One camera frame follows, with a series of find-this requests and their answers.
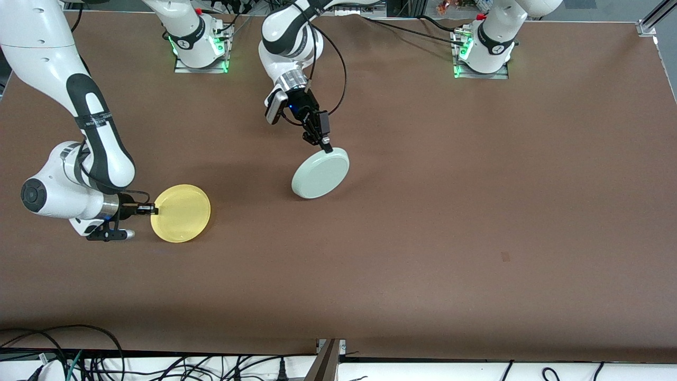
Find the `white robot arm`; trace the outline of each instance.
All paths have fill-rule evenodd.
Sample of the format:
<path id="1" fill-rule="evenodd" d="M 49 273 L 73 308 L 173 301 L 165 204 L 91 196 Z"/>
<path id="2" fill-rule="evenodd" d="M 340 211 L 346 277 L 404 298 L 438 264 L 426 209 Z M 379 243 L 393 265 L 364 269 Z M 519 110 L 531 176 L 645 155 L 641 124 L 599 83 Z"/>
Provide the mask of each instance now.
<path id="1" fill-rule="evenodd" d="M 208 14 L 197 14 L 190 0 L 142 0 L 153 9 L 169 34 L 177 57 L 192 68 L 212 64 L 224 55 L 223 21 Z"/>
<path id="2" fill-rule="evenodd" d="M 305 130 L 303 139 L 320 145 L 326 153 L 332 152 L 328 113 L 320 111 L 303 72 L 313 57 L 320 57 L 324 46 L 322 35 L 309 21 L 334 5 L 346 3 L 367 5 L 374 0 L 296 0 L 268 15 L 261 29 L 259 57 L 274 83 L 265 101 L 266 119 L 275 124 L 284 109 L 289 108 Z"/>
<path id="3" fill-rule="evenodd" d="M 562 1 L 495 0 L 486 20 L 476 20 L 470 25 L 473 40 L 460 58 L 479 73 L 498 71 L 510 60 L 515 37 L 527 16 L 545 16 Z"/>
<path id="4" fill-rule="evenodd" d="M 100 229 L 114 216 L 120 220 L 144 213 L 136 213 L 136 207 L 123 210 L 123 204 L 133 203 L 119 192 L 134 179 L 134 162 L 83 65 L 57 0 L 0 0 L 0 45 L 16 76 L 59 102 L 84 135 L 83 143 L 57 145 L 40 172 L 24 183 L 26 208 L 40 216 L 67 218 L 91 239 L 131 238 L 131 230 Z"/>

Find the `yellow plate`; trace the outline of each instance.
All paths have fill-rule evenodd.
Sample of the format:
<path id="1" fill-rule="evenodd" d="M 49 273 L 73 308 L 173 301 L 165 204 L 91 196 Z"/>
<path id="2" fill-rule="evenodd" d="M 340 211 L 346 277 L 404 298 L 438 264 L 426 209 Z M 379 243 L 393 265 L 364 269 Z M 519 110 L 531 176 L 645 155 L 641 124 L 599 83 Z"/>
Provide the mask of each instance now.
<path id="1" fill-rule="evenodd" d="M 197 237 L 209 222 L 209 198 L 197 186 L 182 184 L 162 192 L 155 206 L 158 214 L 150 216 L 155 234 L 168 242 L 186 242 Z"/>

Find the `black wire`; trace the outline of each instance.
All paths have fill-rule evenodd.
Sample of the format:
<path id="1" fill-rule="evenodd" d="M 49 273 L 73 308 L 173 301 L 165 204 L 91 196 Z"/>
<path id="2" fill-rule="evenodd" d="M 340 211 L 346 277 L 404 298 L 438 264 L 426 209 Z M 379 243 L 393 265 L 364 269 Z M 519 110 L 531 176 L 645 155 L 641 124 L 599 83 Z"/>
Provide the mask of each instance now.
<path id="1" fill-rule="evenodd" d="M 81 161 L 79 159 L 80 155 L 83 152 L 83 147 L 85 146 L 86 143 L 87 143 L 87 138 L 85 138 L 83 140 L 83 142 L 80 144 L 80 148 L 78 149 L 78 154 L 76 156 L 76 160 L 78 161 L 78 166 L 80 167 L 80 170 L 85 174 L 85 176 L 87 176 L 90 180 L 93 180 L 98 185 L 105 186 L 106 188 L 111 188 L 111 189 L 116 190 L 116 191 L 121 192 L 121 193 L 135 193 L 135 194 L 138 194 L 138 195 L 144 195 L 144 196 L 146 196 L 146 200 L 143 203 L 148 203 L 150 201 L 150 193 L 148 193 L 148 192 L 143 192 L 142 190 L 131 190 L 131 189 L 125 189 L 125 188 L 118 188 L 117 186 L 113 186 L 113 185 L 106 185 L 106 184 L 100 182 L 99 180 L 97 180 L 96 178 L 92 177 L 92 175 L 90 175 L 89 172 L 87 172 L 85 167 L 83 167 L 83 161 Z"/>
<path id="2" fill-rule="evenodd" d="M 423 36 L 423 37 L 428 37 L 428 38 L 431 38 L 431 39 L 434 39 L 434 40 L 438 40 L 438 41 L 443 41 L 443 42 L 446 42 L 446 43 L 451 43 L 452 45 L 459 45 L 459 46 L 463 45 L 463 42 L 461 42 L 461 41 L 452 41 L 452 40 L 449 40 L 449 39 L 443 39 L 443 38 L 441 38 L 441 37 L 436 37 L 436 36 L 427 35 L 427 34 L 425 34 L 425 33 L 412 31 L 411 29 L 402 28 L 401 26 L 392 25 L 392 24 L 387 24 L 387 23 L 385 23 L 385 22 L 381 22 L 381 21 L 378 21 L 378 20 L 372 20 L 372 19 L 366 18 L 366 17 L 364 17 L 363 19 L 365 19 L 365 20 L 367 20 L 367 21 L 370 21 L 370 22 L 373 22 L 373 23 L 375 23 L 375 24 L 379 24 L 379 25 L 383 25 L 383 26 L 389 26 L 389 27 L 391 27 L 391 28 L 399 29 L 399 30 L 401 30 L 401 31 L 405 31 L 405 32 L 409 32 L 409 33 L 414 33 L 415 35 L 419 35 L 419 36 Z"/>
<path id="3" fill-rule="evenodd" d="M 29 337 L 29 336 L 32 336 L 32 335 L 34 335 L 34 334 L 44 334 L 45 332 L 49 332 L 49 331 L 53 331 L 53 330 L 57 330 L 57 329 L 68 329 L 68 328 L 87 328 L 87 329 L 92 329 L 92 330 L 97 331 L 97 332 L 101 332 L 101 333 L 105 334 L 106 336 L 108 336 L 108 338 L 111 339 L 111 341 L 113 341 L 113 344 L 115 344 L 115 347 L 117 348 L 118 352 L 120 353 L 120 360 L 122 361 L 122 364 L 123 364 L 123 365 L 122 365 L 122 371 L 123 371 L 123 372 L 122 372 L 122 376 L 121 376 L 121 378 L 120 378 L 120 381 L 124 381 L 124 379 L 125 379 L 125 356 L 124 356 L 124 354 L 123 354 L 123 349 L 122 349 L 122 347 L 120 346 L 120 342 L 118 341 L 118 339 L 115 337 L 114 334 L 112 334 L 111 332 L 109 332 L 109 331 L 106 330 L 106 329 L 97 327 L 97 326 L 95 326 L 95 325 L 89 325 L 89 324 L 70 324 L 70 325 L 59 325 L 59 326 L 56 326 L 56 327 L 50 327 L 50 328 L 45 328 L 45 329 L 40 329 L 40 330 L 33 330 L 33 329 L 30 329 L 30 331 L 31 331 L 30 333 L 28 333 L 28 334 L 23 334 L 23 335 L 21 335 L 21 336 L 17 336 L 16 338 L 14 338 L 14 339 L 12 339 L 12 340 L 6 342 L 5 344 L 0 345 L 0 347 L 7 346 L 7 345 L 10 345 L 10 344 L 13 344 L 14 342 L 19 342 L 19 341 L 21 341 L 21 340 L 23 340 L 23 339 L 25 339 L 25 338 L 27 338 L 27 337 Z M 17 329 L 17 328 L 6 328 L 6 329 L 0 329 L 0 333 L 1 333 L 1 332 L 16 331 L 16 330 L 20 330 L 20 331 L 28 331 L 29 329 L 22 329 L 22 328 L 18 328 L 18 329 Z"/>
<path id="4" fill-rule="evenodd" d="M 594 376 L 592 377 L 592 381 L 597 381 L 597 376 L 599 375 L 600 370 L 602 370 L 602 367 L 604 366 L 604 361 L 599 363 L 599 366 L 597 367 L 597 370 L 594 371 Z"/>
<path id="5" fill-rule="evenodd" d="M 52 345 L 54 345 L 54 348 L 56 348 L 56 358 L 57 358 L 57 360 L 59 360 L 59 362 L 61 363 L 61 366 L 64 368 L 64 377 L 67 375 L 67 373 L 68 373 L 68 363 L 66 362 L 66 355 L 64 354 L 64 351 L 61 348 L 61 346 L 59 345 L 59 343 L 56 340 L 54 340 L 54 338 L 52 338 L 50 335 L 46 334 L 45 332 L 40 332 L 40 331 L 37 331 L 35 329 L 30 329 L 30 328 L 0 329 L 0 332 L 10 332 L 10 331 L 27 331 L 27 332 L 30 332 L 30 334 L 28 334 L 28 336 L 30 336 L 32 334 L 40 334 L 40 335 L 44 336 L 45 338 L 47 338 L 52 343 Z M 13 343 L 15 341 L 19 341 L 21 339 L 22 339 L 22 337 L 18 336 L 17 338 L 11 339 L 11 340 L 5 342 L 4 344 L 0 345 L 0 348 L 3 348 L 4 346 L 10 345 L 11 343 Z"/>
<path id="6" fill-rule="evenodd" d="M 289 124 L 303 126 L 303 124 L 301 124 L 301 123 L 296 123 L 295 121 L 289 119 L 289 117 L 287 117 L 287 114 L 284 113 L 284 110 L 282 110 L 282 118 L 283 118 L 284 120 L 286 120 L 287 122 L 289 122 Z"/>
<path id="7" fill-rule="evenodd" d="M 83 16 L 83 9 L 85 9 L 85 4 L 80 3 L 80 10 L 78 11 L 78 18 L 75 20 L 75 24 L 73 24 L 73 26 L 70 27 L 71 33 L 75 32 L 75 28 L 77 28 L 78 25 L 80 24 L 80 19 Z"/>
<path id="8" fill-rule="evenodd" d="M 271 361 L 271 360 L 275 360 L 275 359 L 281 359 L 282 357 L 295 357 L 295 356 L 308 356 L 308 354 L 299 353 L 299 354 L 295 354 L 295 355 L 272 356 L 272 357 L 268 357 L 267 359 L 261 359 L 261 360 L 258 360 L 258 361 L 254 361 L 253 363 L 248 364 L 247 366 L 244 366 L 244 367 L 238 368 L 238 369 L 240 370 L 240 372 L 242 372 L 242 371 L 244 371 L 244 370 L 246 370 L 246 369 L 251 368 L 251 367 L 254 366 L 254 365 L 258 365 L 258 364 L 264 363 L 264 362 L 266 362 L 266 361 Z M 235 370 L 235 368 L 229 370 L 228 373 L 226 373 L 225 376 L 221 379 L 221 381 L 232 380 L 232 379 L 235 377 L 235 375 L 230 376 L 230 373 L 233 372 L 234 370 Z"/>
<path id="9" fill-rule="evenodd" d="M 341 99 L 338 100 L 336 106 L 332 108 L 332 110 L 329 112 L 329 115 L 331 115 L 334 113 L 334 111 L 339 109 L 339 107 L 343 103 L 343 99 L 345 98 L 345 90 L 348 87 L 348 68 L 345 66 L 345 60 L 343 59 L 343 55 L 341 54 L 341 51 L 339 51 L 339 48 L 336 46 L 334 41 L 332 41 L 332 39 L 329 38 L 329 36 L 325 32 L 323 32 L 320 28 L 316 26 L 314 28 L 317 29 L 318 32 L 320 32 L 320 34 L 323 35 L 324 38 L 326 38 L 330 44 L 332 44 L 332 47 L 334 47 L 334 50 L 336 50 L 336 54 L 338 54 L 338 57 L 341 59 L 341 65 L 343 65 L 343 93 L 341 93 Z"/>
<path id="10" fill-rule="evenodd" d="M 445 31 L 445 32 L 453 32 L 453 31 L 454 31 L 454 28 L 447 28 L 446 26 L 444 26 L 444 25 L 438 23 L 438 22 L 435 21 L 434 19 L 432 19 L 432 18 L 430 18 L 430 17 L 428 17 L 428 16 L 425 16 L 424 14 L 422 14 L 422 15 L 420 15 L 420 16 L 417 16 L 416 18 L 419 19 L 419 20 L 428 20 L 429 22 L 432 22 L 433 25 L 435 25 L 437 28 L 440 28 L 441 30 L 443 30 L 443 31 Z"/>
<path id="11" fill-rule="evenodd" d="M 560 381 L 560 380 L 559 380 L 559 376 L 557 375 L 557 372 L 556 372 L 554 369 L 552 369 L 551 367 L 545 367 L 545 368 L 543 368 L 543 370 L 541 371 L 541 376 L 543 376 L 543 380 L 545 380 L 545 381 L 552 381 L 550 378 L 548 378 L 548 376 L 546 376 L 546 372 L 547 372 L 548 370 L 551 371 L 552 374 L 554 374 L 555 380 Z"/>
<path id="12" fill-rule="evenodd" d="M 515 363 L 515 360 L 510 360 L 508 363 L 508 367 L 506 368 L 506 371 L 503 373 L 503 377 L 501 377 L 501 381 L 506 381 L 508 378 L 508 372 L 510 371 L 510 368 L 512 368 L 513 363 Z"/>
<path id="13" fill-rule="evenodd" d="M 599 372 L 602 370 L 602 367 L 603 367 L 603 366 L 604 366 L 604 361 L 602 361 L 601 363 L 599 363 L 599 366 L 597 367 L 597 370 L 594 371 L 594 376 L 592 377 L 592 381 L 597 381 L 597 376 L 599 375 Z M 544 380 L 544 381 L 552 381 L 552 380 L 551 380 L 550 378 L 548 378 L 548 376 L 546 375 L 546 373 L 547 373 L 548 371 L 550 371 L 550 372 L 552 372 L 552 374 L 554 374 L 555 381 L 560 381 L 559 375 L 558 375 L 557 372 L 556 372 L 554 369 L 552 369 L 551 367 L 545 367 L 545 368 L 543 368 L 543 370 L 541 371 L 541 376 L 543 376 L 543 380 Z"/>
<path id="14" fill-rule="evenodd" d="M 385 0 L 380 0 L 377 1 L 376 3 L 371 3 L 371 4 L 336 4 L 334 7 L 345 7 L 345 8 L 369 8 L 373 7 L 374 5 L 378 5 L 381 3 L 385 3 Z"/>

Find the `round lid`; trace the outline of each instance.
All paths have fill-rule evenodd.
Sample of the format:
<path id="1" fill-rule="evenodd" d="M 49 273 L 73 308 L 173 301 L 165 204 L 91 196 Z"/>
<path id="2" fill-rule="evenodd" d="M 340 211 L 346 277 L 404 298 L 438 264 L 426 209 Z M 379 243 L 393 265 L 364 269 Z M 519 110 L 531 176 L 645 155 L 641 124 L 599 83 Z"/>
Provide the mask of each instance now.
<path id="1" fill-rule="evenodd" d="M 194 185 L 172 186 L 162 192 L 155 206 L 158 214 L 150 216 L 150 225 L 161 239 L 186 242 L 197 237 L 209 222 L 209 198 Z"/>
<path id="2" fill-rule="evenodd" d="M 297 169 L 292 179 L 292 190 L 304 199 L 316 199 L 336 188 L 348 174 L 348 153 L 334 148 L 331 153 L 317 152 Z"/>

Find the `brown table surface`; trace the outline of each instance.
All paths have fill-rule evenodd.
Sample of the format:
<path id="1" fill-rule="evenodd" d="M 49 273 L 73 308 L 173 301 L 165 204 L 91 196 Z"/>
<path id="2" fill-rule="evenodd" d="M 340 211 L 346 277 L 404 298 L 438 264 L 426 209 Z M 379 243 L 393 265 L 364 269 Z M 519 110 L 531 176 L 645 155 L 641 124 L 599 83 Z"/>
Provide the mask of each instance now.
<path id="1" fill-rule="evenodd" d="M 348 65 L 331 123 L 351 169 L 315 201 L 290 189 L 315 148 L 263 116 L 260 25 L 236 36 L 226 75 L 174 74 L 152 14 L 86 13 L 75 32 L 137 164 L 131 188 L 209 195 L 189 243 L 147 218 L 124 223 L 133 240 L 91 243 L 26 211 L 23 181 L 81 135 L 10 81 L 1 326 L 90 323 L 136 350 L 308 353 L 340 337 L 361 356 L 677 361 L 677 106 L 634 25 L 527 23 L 510 79 L 485 81 L 455 79 L 445 43 L 320 18 Z M 323 107 L 342 85 L 326 43 Z"/>

